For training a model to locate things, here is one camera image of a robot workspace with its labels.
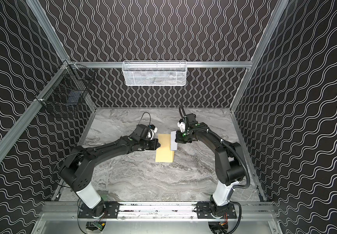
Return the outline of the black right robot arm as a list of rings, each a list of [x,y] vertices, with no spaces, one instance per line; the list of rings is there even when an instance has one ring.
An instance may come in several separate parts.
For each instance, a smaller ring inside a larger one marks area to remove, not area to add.
[[[218,184],[211,196],[215,206],[222,207],[230,203],[236,188],[247,189],[250,175],[240,144],[230,143],[213,132],[205,123],[199,123],[195,114],[181,114],[178,121],[179,131],[175,142],[180,144],[200,141],[213,153]]]

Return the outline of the blue floral letter paper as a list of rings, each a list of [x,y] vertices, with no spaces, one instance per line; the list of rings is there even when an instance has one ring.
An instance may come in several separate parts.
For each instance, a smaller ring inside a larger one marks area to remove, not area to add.
[[[178,143],[176,142],[176,131],[170,133],[170,150],[176,151],[178,148]]]

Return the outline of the tan kraft envelope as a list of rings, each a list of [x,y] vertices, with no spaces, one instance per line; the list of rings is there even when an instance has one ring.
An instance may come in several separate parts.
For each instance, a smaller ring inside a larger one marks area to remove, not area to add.
[[[158,142],[160,147],[156,150],[155,162],[172,163],[174,161],[174,151],[171,151],[171,135],[159,134]]]

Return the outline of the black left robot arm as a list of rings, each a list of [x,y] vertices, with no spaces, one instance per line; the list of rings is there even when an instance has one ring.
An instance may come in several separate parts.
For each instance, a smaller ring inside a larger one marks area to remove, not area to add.
[[[104,211],[104,200],[91,184],[94,168],[102,162],[134,152],[155,151],[160,147],[155,138],[158,128],[138,124],[128,136],[97,147],[75,147],[59,169],[60,177],[76,193],[94,216]]]

